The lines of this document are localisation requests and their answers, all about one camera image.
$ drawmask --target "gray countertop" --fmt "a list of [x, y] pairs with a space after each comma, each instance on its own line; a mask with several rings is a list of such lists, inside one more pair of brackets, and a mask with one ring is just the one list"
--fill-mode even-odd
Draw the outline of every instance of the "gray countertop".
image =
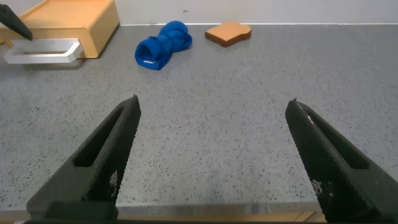
[[97, 60], [8, 65], [0, 47], [0, 210], [23, 210], [105, 116], [136, 94], [142, 116], [120, 207], [316, 202], [284, 112], [311, 106], [398, 179], [398, 26], [253, 26], [228, 48], [190, 26], [161, 71], [120, 27]]

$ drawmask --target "wooden drawer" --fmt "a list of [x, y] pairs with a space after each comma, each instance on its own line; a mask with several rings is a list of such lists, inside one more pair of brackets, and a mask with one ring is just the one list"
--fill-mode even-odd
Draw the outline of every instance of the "wooden drawer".
[[[98, 57], [119, 25], [114, 0], [45, 0], [20, 18], [33, 39], [78, 39], [78, 58]], [[0, 36], [10, 48], [12, 40], [24, 39], [4, 26]]]

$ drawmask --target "white wall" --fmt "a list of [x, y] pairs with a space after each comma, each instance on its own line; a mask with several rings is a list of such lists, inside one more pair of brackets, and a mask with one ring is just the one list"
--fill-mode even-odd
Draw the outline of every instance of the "white wall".
[[[398, 23], [398, 0], [115, 0], [122, 25], [219, 23]], [[0, 0], [17, 14], [40, 0]]]

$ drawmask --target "blue toy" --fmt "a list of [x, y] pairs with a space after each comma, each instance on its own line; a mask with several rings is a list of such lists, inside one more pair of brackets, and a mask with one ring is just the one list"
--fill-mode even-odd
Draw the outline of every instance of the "blue toy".
[[137, 46], [135, 57], [139, 65], [153, 69], [162, 69], [173, 52], [189, 48], [192, 37], [188, 27], [180, 21], [166, 24], [157, 37], [148, 37]]

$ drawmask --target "black object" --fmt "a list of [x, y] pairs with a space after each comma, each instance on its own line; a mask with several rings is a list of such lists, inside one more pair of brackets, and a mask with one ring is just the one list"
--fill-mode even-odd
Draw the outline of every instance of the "black object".
[[0, 22], [26, 39], [33, 39], [31, 31], [25, 26], [19, 17], [15, 15], [10, 7], [5, 4], [0, 4]]
[[[308, 106], [294, 99], [285, 115], [328, 222], [397, 223], [398, 183], [392, 177]], [[137, 96], [118, 105], [28, 201], [34, 220], [26, 223], [220, 224], [116, 220], [115, 201], [140, 116]]]
[[140, 117], [137, 96], [120, 103], [28, 201], [32, 217], [44, 218], [50, 207], [62, 207], [53, 202], [111, 202], [114, 207]]
[[286, 109], [290, 132], [328, 222], [398, 221], [398, 183], [307, 105]]

